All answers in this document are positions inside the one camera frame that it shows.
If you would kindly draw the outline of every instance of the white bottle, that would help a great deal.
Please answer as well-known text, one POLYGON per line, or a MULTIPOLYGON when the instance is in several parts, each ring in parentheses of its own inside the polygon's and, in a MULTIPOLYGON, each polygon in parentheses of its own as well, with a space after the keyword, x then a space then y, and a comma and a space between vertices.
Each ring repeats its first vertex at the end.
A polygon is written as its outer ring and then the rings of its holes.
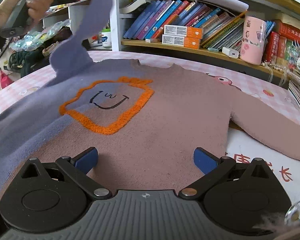
POLYGON ((111 30, 110 29, 103 29, 101 31, 101 39, 102 39, 102 46, 104 48, 111 48, 111 30))

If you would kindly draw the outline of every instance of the human hand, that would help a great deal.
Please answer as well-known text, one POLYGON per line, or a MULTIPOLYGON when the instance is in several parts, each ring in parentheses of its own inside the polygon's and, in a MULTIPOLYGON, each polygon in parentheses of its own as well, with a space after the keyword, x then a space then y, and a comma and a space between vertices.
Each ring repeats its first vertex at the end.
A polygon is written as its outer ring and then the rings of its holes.
MULTIPOLYGON (((3 0, 0 4, 0 28, 7 22, 13 8, 19 0, 3 0)), ((27 0, 28 14, 33 19, 33 26, 43 17, 53 0, 27 0)))

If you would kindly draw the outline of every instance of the orange and white box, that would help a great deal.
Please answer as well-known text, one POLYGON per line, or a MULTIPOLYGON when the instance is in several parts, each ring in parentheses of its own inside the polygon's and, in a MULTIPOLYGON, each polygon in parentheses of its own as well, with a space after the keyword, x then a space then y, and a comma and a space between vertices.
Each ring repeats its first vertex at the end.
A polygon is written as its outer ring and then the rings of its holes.
POLYGON ((162 44, 175 45, 191 49, 199 49, 200 39, 163 34, 162 44))
POLYGON ((187 26, 165 25, 164 34, 202 39, 202 29, 187 26))

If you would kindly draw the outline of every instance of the pink cup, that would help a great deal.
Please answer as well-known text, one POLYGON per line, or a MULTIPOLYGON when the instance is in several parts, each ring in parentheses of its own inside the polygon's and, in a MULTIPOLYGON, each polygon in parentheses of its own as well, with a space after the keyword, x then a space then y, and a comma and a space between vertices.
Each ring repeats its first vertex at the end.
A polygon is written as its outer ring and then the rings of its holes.
POLYGON ((255 17, 246 16, 243 27, 240 59, 254 65, 260 65, 265 36, 266 22, 255 17))

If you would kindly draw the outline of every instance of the white charger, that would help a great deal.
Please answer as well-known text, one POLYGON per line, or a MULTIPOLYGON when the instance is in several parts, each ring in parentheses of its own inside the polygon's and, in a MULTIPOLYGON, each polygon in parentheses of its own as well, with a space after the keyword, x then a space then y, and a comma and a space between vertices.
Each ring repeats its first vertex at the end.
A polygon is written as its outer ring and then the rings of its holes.
POLYGON ((227 48, 227 47, 223 47, 222 48, 222 53, 227 55, 228 57, 233 57, 233 58, 238 58, 239 57, 239 52, 231 49, 231 48, 227 48))

